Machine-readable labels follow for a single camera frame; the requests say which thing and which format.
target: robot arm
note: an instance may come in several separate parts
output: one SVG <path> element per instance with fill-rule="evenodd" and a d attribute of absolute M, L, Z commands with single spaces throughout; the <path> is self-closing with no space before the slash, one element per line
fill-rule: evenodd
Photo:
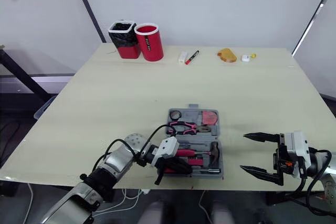
<path fill-rule="evenodd" d="M 273 154 L 273 165 L 276 173 L 268 173 L 265 169 L 254 166 L 241 166 L 251 175 L 283 186 L 283 174 L 290 174 L 294 178 L 301 178 L 301 184 L 294 192 L 301 191 L 307 177 L 313 182 L 307 189 L 306 205 L 318 215 L 332 215 L 336 217 L 336 157 L 327 150 L 317 151 L 308 146 L 304 134 L 300 131 L 286 134 L 249 133 L 244 137 L 258 142 L 274 142 L 278 144 Z M 325 198 L 330 205 L 331 212 L 316 209 L 310 206 L 309 196 L 316 181 L 320 180 L 324 187 Z"/>
<path fill-rule="evenodd" d="M 42 224 L 90 224 L 93 223 L 92 212 L 96 211 L 101 203 L 111 195 L 114 185 L 130 169 L 133 162 L 145 166 L 147 163 L 154 167 L 173 168 L 172 164 L 178 164 L 181 173 L 190 174 L 190 165 L 182 159 L 174 157 L 178 148 L 175 137 L 164 139 L 160 146 L 150 142 L 146 143 L 144 136 L 131 134 L 125 142 L 138 155 L 135 159 L 126 145 L 121 145 L 117 150 L 109 154 L 103 162 L 89 175 L 82 174 L 83 182 L 78 183 L 69 193 L 57 202 L 43 217 Z M 160 183 L 159 175 L 156 184 Z"/>

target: light wooden tabletop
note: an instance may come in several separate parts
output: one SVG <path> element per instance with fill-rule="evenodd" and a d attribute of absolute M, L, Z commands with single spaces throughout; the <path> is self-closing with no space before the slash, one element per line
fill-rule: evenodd
<path fill-rule="evenodd" d="M 179 65 L 181 51 L 198 55 Z M 219 112 L 224 179 L 168 178 L 154 185 L 156 170 L 134 164 L 116 188 L 293 190 L 265 182 L 240 165 L 273 170 L 274 143 L 243 138 L 249 132 L 302 130 L 314 148 L 336 150 L 336 119 L 291 54 L 281 48 L 231 48 L 237 56 L 256 53 L 250 62 L 226 63 L 221 48 L 164 47 L 158 62 L 123 60 L 113 44 L 102 44 L 42 115 L 0 170 L 0 179 L 74 186 L 116 138 L 149 136 L 166 122 L 170 108 Z M 153 143 L 165 137 L 158 132 Z"/>

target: pliers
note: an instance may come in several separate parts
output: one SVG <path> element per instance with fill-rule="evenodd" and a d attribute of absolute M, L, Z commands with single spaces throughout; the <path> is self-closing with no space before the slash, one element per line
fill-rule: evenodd
<path fill-rule="evenodd" d="M 185 126 L 189 127 L 190 129 L 185 131 L 178 131 L 177 135 L 196 135 L 197 132 L 211 132 L 211 128 L 208 126 L 198 126 L 196 123 L 187 123 L 183 121 L 177 121 L 177 122 L 170 122 L 169 126 Z"/>

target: white cord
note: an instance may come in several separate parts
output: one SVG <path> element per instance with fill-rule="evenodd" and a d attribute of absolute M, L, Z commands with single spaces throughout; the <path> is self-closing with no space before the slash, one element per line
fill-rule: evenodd
<path fill-rule="evenodd" d="M 137 196 L 140 196 L 142 193 L 143 193 L 143 191 L 141 191 L 141 192 L 139 192 L 138 191 L 138 195 L 136 195 L 136 196 L 134 196 L 134 197 L 128 197 L 127 196 L 127 193 L 126 193 L 126 189 L 125 189 L 125 192 L 123 191 L 123 189 L 121 190 L 122 191 L 122 194 L 124 194 L 124 196 L 126 197 L 126 199 L 135 199 L 135 198 L 137 198 Z"/>
<path fill-rule="evenodd" d="M 103 209 L 103 210 L 97 210 L 96 212 L 104 212 L 104 211 L 110 210 L 110 209 L 112 209 L 112 208 L 119 207 L 121 204 L 124 203 L 125 200 L 126 200 L 126 194 L 124 194 L 124 198 L 122 199 L 122 201 L 121 201 L 119 204 L 116 204 L 116 205 L 114 205 L 113 207 L 109 207 L 109 208 L 106 208 L 106 209 Z"/>
<path fill-rule="evenodd" d="M 27 221 L 27 218 L 28 218 L 28 215 L 29 215 L 29 212 L 30 212 L 30 208 L 31 208 L 31 205 L 33 203 L 33 198 L 34 198 L 34 193 L 33 193 L 33 189 L 31 187 L 31 185 L 29 183 L 27 183 L 28 187 L 29 187 L 29 190 L 30 190 L 30 203 L 29 203 L 29 206 L 28 206 L 28 210 L 27 210 L 27 213 L 26 213 L 26 217 L 25 217 L 25 220 L 23 221 L 23 224 L 26 223 Z"/>
<path fill-rule="evenodd" d="M 205 190 L 202 192 L 202 195 L 201 195 L 201 197 L 199 198 L 198 206 L 205 212 L 206 217 L 208 218 L 208 221 L 210 222 L 210 224 L 213 224 L 212 221 L 211 221 L 211 219 L 210 219 L 210 216 L 209 216 L 208 212 L 205 210 L 204 207 L 201 206 L 201 201 L 202 201 L 202 198 L 203 198 L 204 193 L 205 193 Z"/>
<path fill-rule="evenodd" d="M 136 201 L 134 203 L 133 206 L 129 207 L 129 208 L 124 208 L 124 209 L 118 209 L 118 210 L 113 210 L 113 211 L 107 211 L 107 212 L 101 212 L 100 214 L 97 214 L 97 215 L 93 215 L 93 217 L 96 217 L 98 215 L 104 215 L 104 214 L 109 214 L 111 212 L 118 212 L 118 211 L 126 211 L 126 210 L 130 210 L 132 208 L 134 208 L 136 206 L 136 204 L 138 203 L 138 200 L 139 200 L 139 196 L 140 196 L 140 190 L 138 191 L 138 195 L 136 196 Z"/>

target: yellow sponge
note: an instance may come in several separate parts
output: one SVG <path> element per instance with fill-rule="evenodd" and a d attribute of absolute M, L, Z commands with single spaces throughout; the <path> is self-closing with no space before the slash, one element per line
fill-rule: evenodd
<path fill-rule="evenodd" d="M 225 62 L 235 62 L 237 60 L 237 57 L 228 48 L 222 49 L 217 55 Z"/>

